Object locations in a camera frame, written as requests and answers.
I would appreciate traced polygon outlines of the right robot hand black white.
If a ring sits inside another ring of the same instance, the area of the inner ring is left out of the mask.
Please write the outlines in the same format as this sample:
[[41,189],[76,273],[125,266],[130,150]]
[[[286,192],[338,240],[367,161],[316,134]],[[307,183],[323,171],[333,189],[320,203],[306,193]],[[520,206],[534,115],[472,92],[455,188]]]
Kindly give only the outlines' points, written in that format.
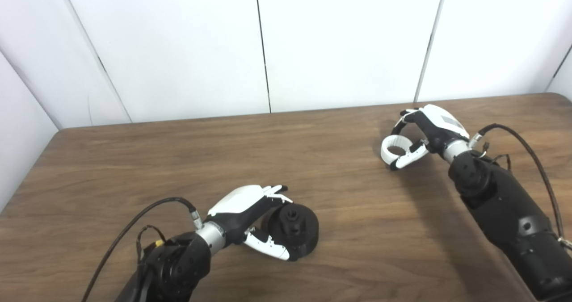
[[[401,135],[408,124],[417,125],[424,137],[412,142]],[[470,152],[468,143],[469,134],[456,117],[439,106],[426,105],[402,111],[380,151],[382,160],[397,171],[429,153],[439,154],[452,164],[458,155]]]

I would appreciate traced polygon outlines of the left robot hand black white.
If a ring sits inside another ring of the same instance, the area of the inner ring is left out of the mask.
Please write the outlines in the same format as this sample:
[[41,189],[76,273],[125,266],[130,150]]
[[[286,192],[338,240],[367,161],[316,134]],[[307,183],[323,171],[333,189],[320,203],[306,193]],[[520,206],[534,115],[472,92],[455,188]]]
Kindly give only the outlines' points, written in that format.
[[246,185],[236,188],[215,204],[207,214],[198,235],[206,242],[211,256],[229,245],[247,245],[270,257],[296,261],[294,249],[277,243],[274,238],[254,227],[264,214],[294,202],[284,196],[286,186]]

